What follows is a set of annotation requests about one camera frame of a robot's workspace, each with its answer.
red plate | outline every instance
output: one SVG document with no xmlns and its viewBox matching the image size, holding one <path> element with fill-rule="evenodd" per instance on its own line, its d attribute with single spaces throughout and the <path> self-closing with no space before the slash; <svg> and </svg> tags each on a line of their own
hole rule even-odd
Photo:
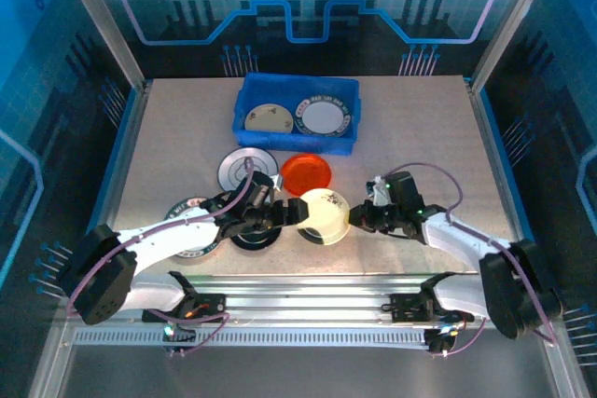
<svg viewBox="0 0 597 398">
<path fill-rule="evenodd" d="M 327 162 L 315 154 L 297 154 L 280 170 L 284 187 L 291 195 L 302 196 L 314 188 L 326 188 L 332 180 Z"/>
</svg>

cable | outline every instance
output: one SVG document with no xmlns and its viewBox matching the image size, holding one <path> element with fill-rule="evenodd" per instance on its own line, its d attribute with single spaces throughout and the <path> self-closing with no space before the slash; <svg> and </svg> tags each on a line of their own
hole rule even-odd
<svg viewBox="0 0 597 398">
<path fill-rule="evenodd" d="M 539 315 L 539 318 L 541 319 L 541 323 L 543 323 L 543 325 L 548 329 L 549 336 L 545 336 L 545 335 L 542 335 L 542 336 L 544 337 L 544 339 L 546 339 L 546 341 L 549 344 L 556 345 L 558 343 L 558 339 L 556 337 L 555 331 L 553 330 L 553 326 L 551 325 L 551 322 L 549 321 L 548 315 L 546 314 L 545 310 L 543 309 L 543 306 L 541 306 L 541 302 L 539 301 L 539 297 L 537 296 L 535 289 L 533 289 L 531 281 L 525 274 L 524 269 L 522 269 L 522 266 L 518 262 L 516 257 L 510 253 L 510 251 L 507 249 L 507 247 L 504 247 L 499 242 L 491 240 L 490 238 L 479 233 L 478 231 L 476 231 L 473 228 L 464 226 L 460 223 L 457 223 L 457 222 L 451 220 L 451 212 L 456 207 L 458 207 L 460 204 L 462 204 L 462 202 L 465 198 L 462 187 L 460 186 L 460 184 L 458 183 L 458 181 L 456 180 L 456 178 L 453 175 L 451 175 L 449 172 L 447 172 L 443 168 L 439 167 L 438 165 L 434 165 L 433 163 L 411 162 L 411 163 L 405 163 L 404 165 L 400 165 L 399 167 L 394 168 L 390 172 L 386 173 L 383 177 L 389 176 L 390 174 L 393 174 L 394 172 L 397 172 L 404 168 L 413 167 L 413 166 L 429 167 L 429 168 L 436 169 L 437 171 L 442 172 L 443 174 L 448 176 L 448 178 L 450 178 L 450 180 L 454 183 L 454 185 L 456 186 L 456 189 L 458 190 L 458 200 L 456 200 L 456 202 L 454 202 L 450 207 L 448 207 L 448 210 L 446 210 L 446 220 L 448 221 L 448 223 L 451 226 L 454 226 L 454 227 L 458 228 L 459 230 L 462 230 L 464 233 L 470 235 L 471 237 L 477 238 L 478 240 L 481 240 L 485 243 L 491 244 L 492 247 L 494 247 L 495 249 L 500 251 L 502 254 L 504 254 L 504 256 L 507 258 L 507 260 L 510 262 L 510 264 L 516 270 L 516 273 L 521 278 L 522 284 L 524 285 L 524 288 L 529 293 L 529 297 L 531 297 L 531 301 L 533 302 L 533 305 L 535 306 L 537 314 Z"/>
<path fill-rule="evenodd" d="M 222 331 L 222 329 L 226 326 L 226 323 L 228 323 L 228 320 L 230 319 L 230 314 L 227 312 L 220 312 L 218 314 L 214 314 L 213 316 L 200 317 L 199 319 L 176 319 L 174 317 L 170 317 L 170 316 L 164 314 L 161 311 L 158 311 L 157 309 L 148 309 L 148 311 L 167 322 L 184 324 L 185 326 L 192 325 L 194 323 L 205 323 L 205 322 L 214 321 L 216 319 L 222 319 L 222 323 L 214 330 L 214 332 L 211 335 L 206 337 L 200 344 L 198 344 L 195 347 L 188 349 L 188 350 L 181 349 L 179 351 L 181 356 L 185 356 L 186 354 L 190 354 L 193 351 L 197 351 L 197 350 L 201 349 L 202 347 L 204 347 L 205 344 L 207 344 L 207 342 L 212 340 L 215 337 L 215 335 L 217 335 L 220 331 Z"/>
<path fill-rule="evenodd" d="M 81 294 L 81 291 L 83 291 L 83 288 L 87 285 L 87 283 L 89 283 L 91 278 L 97 273 L 97 271 L 100 270 L 110 260 L 110 258 L 112 258 L 114 255 L 116 255 L 121 250 L 126 249 L 127 247 L 130 247 L 137 242 L 141 242 L 142 239 L 150 237 L 152 235 L 155 235 L 156 233 L 159 233 L 163 230 L 167 230 L 169 228 L 187 225 L 187 224 L 200 223 L 200 222 L 206 221 L 210 218 L 219 216 L 220 214 L 225 213 L 228 210 L 230 210 L 232 207 L 234 207 L 241 200 L 241 198 L 244 196 L 244 194 L 247 192 L 247 190 L 249 189 L 249 185 L 251 184 L 251 181 L 253 180 L 253 172 L 255 170 L 255 163 L 253 163 L 253 160 L 251 158 L 244 158 L 243 163 L 244 163 L 244 168 L 247 171 L 247 176 L 245 178 L 244 186 L 243 186 L 243 189 L 241 190 L 241 193 L 239 194 L 239 196 L 237 196 L 235 199 L 233 199 L 230 204 L 226 205 L 222 209 L 220 209 L 216 212 L 213 212 L 213 213 L 204 214 L 202 216 L 195 216 L 193 218 L 188 218 L 188 219 L 180 219 L 178 221 L 172 221 L 169 223 L 162 224 L 160 226 L 155 226 L 153 228 L 150 228 L 146 232 L 142 233 L 141 235 L 137 235 L 136 237 L 131 238 L 130 240 L 125 241 L 125 242 L 121 243 L 119 246 L 112 249 L 110 252 L 108 252 L 106 255 L 104 255 L 102 258 L 100 258 L 100 260 L 95 265 L 93 265 L 93 267 L 89 270 L 89 272 L 87 274 L 85 274 L 85 276 L 83 277 L 81 282 L 76 286 L 75 290 L 69 297 L 68 302 L 66 303 L 67 315 L 69 315 L 70 317 L 77 316 L 76 311 L 74 311 L 75 300 Z"/>
<path fill-rule="evenodd" d="M 468 342 L 466 342 L 460 349 L 451 350 L 451 351 L 448 351 L 447 353 L 442 353 L 442 354 L 432 353 L 431 357 L 434 359 L 438 358 L 440 356 L 443 358 L 447 358 L 448 356 L 453 356 L 454 354 L 462 353 L 464 350 L 468 349 L 471 345 L 473 345 L 475 343 L 475 341 L 479 338 L 479 336 L 481 336 L 481 333 L 483 332 L 483 329 L 485 328 L 485 323 L 487 323 L 487 319 L 483 319 L 481 321 L 481 325 L 479 327 L 479 330 L 477 330 L 477 333 L 475 333 L 473 338 L 470 339 Z"/>
<path fill-rule="evenodd" d="M 538 335 L 539 337 L 541 337 L 543 340 L 545 340 L 546 342 L 548 342 L 549 344 L 552 344 L 551 342 L 551 338 L 549 336 L 545 336 L 543 333 L 541 333 L 539 330 L 534 329 L 533 333 L 535 333 L 536 335 Z"/>
</svg>

robotic arm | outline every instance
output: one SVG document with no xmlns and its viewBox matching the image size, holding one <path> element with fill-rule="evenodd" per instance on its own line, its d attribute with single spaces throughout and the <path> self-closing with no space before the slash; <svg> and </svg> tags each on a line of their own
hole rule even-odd
<svg viewBox="0 0 597 398">
<path fill-rule="evenodd" d="M 491 319 L 506 337 L 515 339 L 541 325 L 540 311 L 514 257 L 548 318 L 562 313 L 540 248 L 532 241 L 508 242 L 491 237 L 450 217 L 437 205 L 425 205 L 409 172 L 397 172 L 367 183 L 371 199 L 351 209 L 349 222 L 367 232 L 417 240 L 445 251 L 479 274 L 443 273 L 426 281 L 417 295 L 391 295 L 384 310 L 393 322 Z M 394 232 L 401 230 L 401 235 Z"/>
<path fill-rule="evenodd" d="M 238 235 L 265 236 L 308 218 L 304 201 L 274 201 L 273 188 L 271 178 L 254 172 L 235 191 L 204 201 L 184 219 L 119 233 L 98 226 L 64 263 L 57 282 L 71 301 L 75 298 L 74 308 L 86 324 L 101 323 L 122 309 L 158 309 L 178 320 L 215 315 L 225 309 L 223 295 L 200 295 L 178 272 L 143 271 L 185 249 Z M 395 323 L 442 323 L 441 330 L 428 332 L 430 351 L 451 349 L 450 329 L 476 317 L 491 319 L 502 334 L 515 339 L 562 313 L 554 280 L 535 243 L 493 238 L 442 207 L 425 205 L 409 172 L 376 177 L 367 191 L 370 199 L 351 209 L 352 226 L 417 240 L 479 273 L 436 275 L 422 284 L 420 293 L 390 295 L 390 303 L 382 307 Z M 201 220 L 207 213 L 213 217 Z"/>
<path fill-rule="evenodd" d="M 289 199 L 287 206 L 273 200 L 274 182 L 253 172 L 235 191 L 208 199 L 193 214 L 152 226 L 112 231 L 107 225 L 94 228 L 80 243 L 56 276 L 57 283 L 72 296 L 100 260 L 125 241 L 134 244 L 111 256 L 84 284 L 73 305 L 86 324 L 103 322 L 124 309 L 158 309 L 176 319 L 200 318 L 224 310 L 223 295 L 199 295 L 178 272 L 151 275 L 143 270 L 162 259 L 192 247 L 206 246 L 238 235 L 263 234 L 298 224 L 309 216 L 307 204 Z M 194 218 L 225 213 L 202 222 Z"/>
</svg>

metal frame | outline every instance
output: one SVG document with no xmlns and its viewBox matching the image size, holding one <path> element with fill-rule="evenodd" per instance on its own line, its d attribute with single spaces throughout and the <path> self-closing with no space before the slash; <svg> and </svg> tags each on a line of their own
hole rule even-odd
<svg viewBox="0 0 597 398">
<path fill-rule="evenodd" d="M 81 2 L 131 86 L 141 89 L 145 77 L 104 0 L 81 0 Z"/>
<path fill-rule="evenodd" d="M 485 52 L 477 65 L 477 69 L 475 69 L 475 73 L 472 76 L 472 91 L 476 95 L 479 95 L 483 90 L 485 83 L 493 72 L 495 65 L 502 57 L 512 36 L 529 12 L 529 8 L 533 1 L 534 0 L 516 0 L 514 5 L 504 15 L 505 20 L 495 33 L 492 42 L 490 42 L 489 46 L 485 49 Z"/>
<path fill-rule="evenodd" d="M 498 186 L 499 194 L 506 211 L 506 216 L 510 221 L 514 236 L 517 239 L 525 237 L 521 227 L 521 220 L 519 218 L 515 200 L 510 188 L 504 164 L 507 160 L 502 160 L 497 150 L 496 139 L 501 139 L 499 135 L 494 135 L 492 126 L 487 115 L 487 111 L 483 105 L 480 93 L 470 91 L 470 100 L 475 111 L 477 122 L 479 123 L 479 130 L 481 131 L 481 138 L 485 143 L 487 155 L 492 165 L 493 176 Z M 558 345 L 551 347 L 544 342 L 544 348 L 547 358 L 547 363 L 553 375 L 558 393 L 561 397 L 575 397 L 575 398 L 590 398 L 589 389 L 582 376 L 582 372 L 578 363 L 570 339 L 566 333 L 563 320 L 559 319 L 554 323 L 556 337 L 558 338 Z"/>
<path fill-rule="evenodd" d="M 151 82 L 145 83 L 144 88 L 140 91 L 131 91 L 114 142 L 114 148 L 105 169 L 104 179 L 93 207 L 90 223 L 87 227 L 88 232 L 103 223 L 113 226 L 116 221 L 120 198 L 131 167 L 132 153 L 141 130 L 141 121 L 143 120 L 150 91 Z"/>
<path fill-rule="evenodd" d="M 518 30 L 524 17 L 529 12 L 529 8 L 533 1 L 534 0 L 516 0 L 505 15 L 505 20 L 500 25 L 492 42 L 481 57 L 479 65 L 473 74 L 473 83 L 469 91 L 471 104 L 479 123 L 481 137 L 485 143 L 490 163 L 492 164 L 493 175 L 506 210 L 506 215 L 508 220 L 510 220 L 515 236 L 519 239 L 523 238 L 525 235 L 522 229 L 521 220 L 516 210 L 514 197 L 507 183 L 507 176 L 504 169 L 504 164 L 507 163 L 507 160 L 501 160 L 499 156 L 496 139 L 501 139 L 501 137 L 495 135 L 492 131 L 487 111 L 483 106 L 481 93 L 491 73 L 495 69 L 495 66 L 506 51 L 510 40 Z M 576 362 L 576 356 L 570 344 L 570 340 L 568 339 L 563 321 L 558 320 L 555 322 L 554 329 L 556 330 L 559 344 L 556 347 L 550 347 L 546 343 L 544 346 L 547 361 L 553 374 L 558 393 L 562 397 L 590 397 L 582 372 Z"/>
<path fill-rule="evenodd" d="M 126 77 L 133 86 L 141 88 L 145 81 L 143 74 L 104 0 L 82 1 Z M 521 237 L 523 233 L 521 222 L 516 213 L 514 199 L 507 187 L 507 177 L 493 139 L 498 136 L 494 136 L 492 133 L 480 93 L 533 1 L 517 0 L 510 9 L 507 19 L 481 58 L 470 90 L 471 104 L 492 163 L 500 196 L 510 226 L 518 237 Z M 138 115 L 135 114 L 138 120 L 132 120 L 130 137 L 123 144 L 125 151 L 132 151 L 142 114 L 143 107 L 138 111 Z M 122 163 L 122 160 L 126 160 L 126 158 L 121 156 L 120 160 L 121 162 L 115 169 L 115 175 L 126 177 L 127 164 Z M 115 210 L 118 206 L 117 183 L 111 184 L 109 189 L 114 190 L 113 194 L 106 196 L 97 219 L 109 219 L 110 213 L 107 211 Z M 239 276 L 197 278 L 191 279 L 191 281 L 203 292 L 225 292 L 227 294 L 229 310 L 235 316 L 234 320 L 229 323 L 231 332 L 247 331 L 254 328 L 267 328 L 270 332 L 293 329 L 300 332 L 307 328 L 316 328 L 324 332 L 357 330 L 362 334 L 367 334 L 386 327 L 397 326 L 399 328 L 399 325 L 392 325 L 388 315 L 379 312 L 379 306 L 387 299 L 389 293 L 418 291 L 419 284 L 430 276 Z M 121 312 L 103 329 L 105 332 L 114 331 L 115 328 L 135 331 L 141 326 L 146 327 L 145 323 L 140 322 L 140 317 L 140 311 Z M 66 319 L 63 308 L 59 309 L 37 368 L 30 397 L 58 395 L 62 380 L 67 374 L 72 344 L 76 341 L 76 335 L 82 328 L 81 321 Z M 589 392 L 562 322 L 556 323 L 556 330 L 560 345 L 553 349 L 546 348 L 546 357 L 558 392 L 560 396 L 588 397 Z M 103 330 L 100 327 L 95 331 L 102 332 Z"/>
<path fill-rule="evenodd" d="M 79 347 L 193 348 L 214 332 L 212 327 L 185 329 L 168 337 L 163 326 L 139 328 L 77 328 L 73 345 Z M 423 329 L 418 328 L 231 328 L 209 341 L 210 347 L 368 347 L 427 350 Z"/>
</svg>

beige tabletop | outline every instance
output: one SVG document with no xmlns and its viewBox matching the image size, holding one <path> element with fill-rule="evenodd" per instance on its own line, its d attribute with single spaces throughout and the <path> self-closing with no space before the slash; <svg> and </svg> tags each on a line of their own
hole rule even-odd
<svg viewBox="0 0 597 398">
<path fill-rule="evenodd" d="M 455 215 L 511 239 L 489 160 L 461 76 L 360 76 L 362 117 L 351 156 L 323 155 L 329 188 L 353 207 L 366 198 L 365 182 L 397 165 L 431 162 L 462 184 L 465 201 Z M 164 218 L 179 200 L 221 192 L 216 171 L 238 147 L 231 131 L 241 78 L 158 79 L 148 99 L 115 229 Z M 281 167 L 296 153 L 271 151 Z M 448 206 L 456 190 L 442 174 L 413 168 L 427 204 Z M 269 248 L 247 252 L 229 240 L 191 260 L 172 257 L 147 271 L 213 274 L 363 274 L 466 270 L 449 254 L 416 241 L 351 228 L 339 243 L 319 246 L 292 228 Z"/>
</svg>

